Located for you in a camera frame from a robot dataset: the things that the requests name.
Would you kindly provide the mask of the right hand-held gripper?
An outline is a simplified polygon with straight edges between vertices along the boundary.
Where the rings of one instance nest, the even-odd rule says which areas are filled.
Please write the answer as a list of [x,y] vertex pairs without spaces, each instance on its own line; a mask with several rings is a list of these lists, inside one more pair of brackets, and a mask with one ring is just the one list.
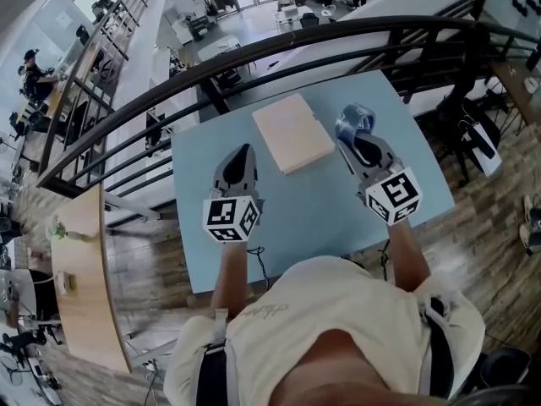
[[[361,133],[351,140],[338,137],[337,142],[350,172],[360,183],[359,197],[387,226],[418,210],[423,193],[413,170],[402,165],[385,140]],[[375,167],[381,171],[372,173]]]

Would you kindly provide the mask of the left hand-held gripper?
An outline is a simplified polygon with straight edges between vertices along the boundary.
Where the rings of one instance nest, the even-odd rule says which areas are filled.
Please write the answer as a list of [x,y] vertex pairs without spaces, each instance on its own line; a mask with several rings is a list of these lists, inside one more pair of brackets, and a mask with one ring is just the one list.
[[250,144],[234,149],[218,164],[202,211],[203,228],[216,242],[246,243],[260,224],[264,200],[255,188],[257,179]]

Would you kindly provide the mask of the blue tape roll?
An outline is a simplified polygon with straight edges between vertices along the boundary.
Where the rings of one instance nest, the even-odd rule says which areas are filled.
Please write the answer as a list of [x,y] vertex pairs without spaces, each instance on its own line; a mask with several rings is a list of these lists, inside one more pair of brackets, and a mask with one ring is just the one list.
[[337,139],[353,143],[360,134],[372,134],[375,115],[367,107],[356,102],[347,105],[336,120]]

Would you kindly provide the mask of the person's left forearm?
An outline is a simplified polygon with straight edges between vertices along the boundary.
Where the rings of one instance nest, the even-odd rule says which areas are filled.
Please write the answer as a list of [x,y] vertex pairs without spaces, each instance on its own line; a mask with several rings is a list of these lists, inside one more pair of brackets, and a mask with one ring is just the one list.
[[221,264],[210,307],[227,310],[231,318],[247,305],[248,252],[246,242],[225,243],[221,248]]

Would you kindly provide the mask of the person's right forearm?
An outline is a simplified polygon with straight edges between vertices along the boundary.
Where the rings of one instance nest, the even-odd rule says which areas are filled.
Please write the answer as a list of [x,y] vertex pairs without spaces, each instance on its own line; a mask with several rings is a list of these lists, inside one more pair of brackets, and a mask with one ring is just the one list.
[[430,277],[429,264],[408,220],[388,227],[388,234],[395,285],[406,292],[414,292]]

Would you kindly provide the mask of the flat beige cardboard box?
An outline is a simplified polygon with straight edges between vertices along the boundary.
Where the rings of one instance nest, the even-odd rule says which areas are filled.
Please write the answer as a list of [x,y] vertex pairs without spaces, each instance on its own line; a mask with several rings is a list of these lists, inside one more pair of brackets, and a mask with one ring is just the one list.
[[335,150],[335,142],[300,94],[252,113],[280,172],[288,175]]

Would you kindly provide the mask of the white paper bag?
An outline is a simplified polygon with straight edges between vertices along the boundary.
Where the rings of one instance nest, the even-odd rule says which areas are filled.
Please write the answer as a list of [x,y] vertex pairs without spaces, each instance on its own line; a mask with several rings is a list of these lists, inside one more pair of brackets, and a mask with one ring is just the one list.
[[461,119],[458,123],[461,133],[461,145],[467,155],[473,159],[474,165],[487,177],[492,178],[501,167],[498,152],[499,131],[491,137],[490,131],[479,121]]

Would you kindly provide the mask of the black metal railing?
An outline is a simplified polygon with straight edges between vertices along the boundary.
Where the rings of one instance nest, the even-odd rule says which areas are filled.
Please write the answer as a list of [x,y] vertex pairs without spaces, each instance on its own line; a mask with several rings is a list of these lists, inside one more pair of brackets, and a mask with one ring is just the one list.
[[[227,114],[231,111],[227,105],[230,97],[297,74],[307,74],[309,85],[327,81],[330,79],[328,74],[317,76],[313,74],[314,70],[327,69],[339,63],[354,61],[355,65],[339,70],[336,74],[338,79],[380,70],[403,101],[410,102],[414,94],[436,88],[433,79],[441,79],[443,86],[450,84],[452,75],[460,71],[459,55],[471,43],[476,30],[502,39],[500,42],[487,40],[481,47],[478,54],[479,66],[473,73],[476,78],[487,75],[490,64],[494,62],[519,62],[528,67],[541,62],[541,40],[499,25],[468,19],[421,15],[385,16],[293,30],[211,58],[150,89],[81,135],[54,164],[48,162],[54,138],[54,134],[49,132],[37,185],[74,199],[149,154],[170,147],[169,141],[162,141],[140,153],[129,155],[128,159],[96,178],[91,176],[93,169],[103,168],[108,159],[145,139],[151,132],[209,106],[213,106],[221,115]],[[311,58],[306,63],[295,63],[289,69],[274,67],[270,74],[224,91],[218,87],[217,78],[221,74],[261,58],[296,49],[305,50],[312,45],[326,46],[331,50],[331,55]],[[104,141],[114,130],[195,86],[204,92],[204,99],[181,107],[99,156],[93,154],[95,145]]]

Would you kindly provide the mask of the person's cream-shirted torso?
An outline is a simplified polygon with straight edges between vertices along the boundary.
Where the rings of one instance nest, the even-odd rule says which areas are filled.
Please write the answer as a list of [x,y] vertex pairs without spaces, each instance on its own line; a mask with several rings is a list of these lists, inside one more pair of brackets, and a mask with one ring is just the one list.
[[445,306],[459,387],[481,352],[485,325],[444,277],[434,274],[408,293],[342,258],[299,262],[227,325],[239,406],[268,406],[282,378],[330,330],[348,333],[391,390],[420,392],[430,338],[424,312],[432,298]]

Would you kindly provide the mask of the small potted plant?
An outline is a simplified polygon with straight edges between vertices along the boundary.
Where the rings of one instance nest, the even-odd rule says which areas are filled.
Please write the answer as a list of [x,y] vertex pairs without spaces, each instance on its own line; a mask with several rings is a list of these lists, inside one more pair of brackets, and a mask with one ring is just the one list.
[[65,225],[58,219],[58,216],[53,215],[49,218],[46,226],[46,238],[52,242],[61,239],[72,239],[82,242],[90,242],[95,236],[85,233],[79,233],[73,230],[68,230]]

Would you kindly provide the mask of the wooden table with white legs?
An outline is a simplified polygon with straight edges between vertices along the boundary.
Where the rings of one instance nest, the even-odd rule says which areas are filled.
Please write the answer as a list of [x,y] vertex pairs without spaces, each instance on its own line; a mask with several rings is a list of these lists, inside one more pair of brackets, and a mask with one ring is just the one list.
[[57,306],[68,352],[109,370],[131,373],[108,282],[103,190],[96,186],[53,215],[90,242],[51,242]]

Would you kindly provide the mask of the black office chair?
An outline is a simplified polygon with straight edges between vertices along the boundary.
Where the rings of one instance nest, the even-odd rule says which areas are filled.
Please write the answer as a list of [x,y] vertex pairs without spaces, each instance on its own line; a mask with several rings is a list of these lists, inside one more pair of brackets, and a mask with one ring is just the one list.
[[507,397],[530,393],[533,387],[528,377],[532,362],[532,356],[519,348],[499,348],[481,364],[477,388]]

